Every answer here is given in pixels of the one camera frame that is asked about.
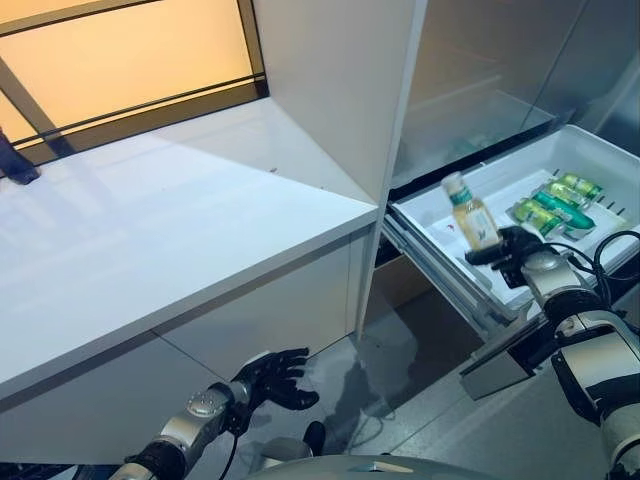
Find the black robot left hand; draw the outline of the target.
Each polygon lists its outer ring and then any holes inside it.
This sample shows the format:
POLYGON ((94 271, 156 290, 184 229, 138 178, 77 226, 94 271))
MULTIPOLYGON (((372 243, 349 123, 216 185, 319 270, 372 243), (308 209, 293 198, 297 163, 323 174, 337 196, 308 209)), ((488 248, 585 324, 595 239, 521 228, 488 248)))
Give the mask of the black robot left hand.
POLYGON ((232 378, 248 390, 248 409, 253 412, 265 402, 286 410, 303 411, 319 401, 319 394, 298 387, 297 381, 305 375, 303 367, 309 348, 296 348, 265 353, 246 363, 232 378))

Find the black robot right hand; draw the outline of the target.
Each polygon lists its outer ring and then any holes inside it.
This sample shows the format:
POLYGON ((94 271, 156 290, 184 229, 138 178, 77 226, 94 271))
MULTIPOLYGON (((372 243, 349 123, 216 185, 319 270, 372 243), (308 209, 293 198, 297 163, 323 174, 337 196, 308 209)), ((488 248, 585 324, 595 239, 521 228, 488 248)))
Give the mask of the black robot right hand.
POLYGON ((521 272, 529 255, 538 251, 543 242, 540 238, 520 226, 509 226, 498 230, 499 241, 480 250, 465 253, 465 260, 472 266, 489 266, 501 274, 510 289, 522 287, 526 280, 521 272))

